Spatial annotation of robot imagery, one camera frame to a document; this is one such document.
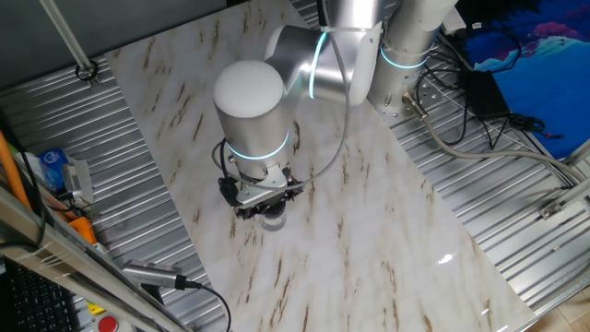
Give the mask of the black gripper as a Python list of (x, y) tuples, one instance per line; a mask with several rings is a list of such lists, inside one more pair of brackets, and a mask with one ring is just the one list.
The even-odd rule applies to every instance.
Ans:
[(305, 187), (304, 184), (301, 184), (300, 181), (292, 177), (290, 168), (269, 168), (265, 183), (273, 188), (281, 189), (288, 187), (288, 189), (282, 192), (274, 192), (272, 197), (267, 199), (262, 206), (235, 207), (233, 210), (238, 219), (252, 219), (256, 216), (263, 215), (271, 207), (276, 206), (284, 200), (293, 201), (303, 192)]

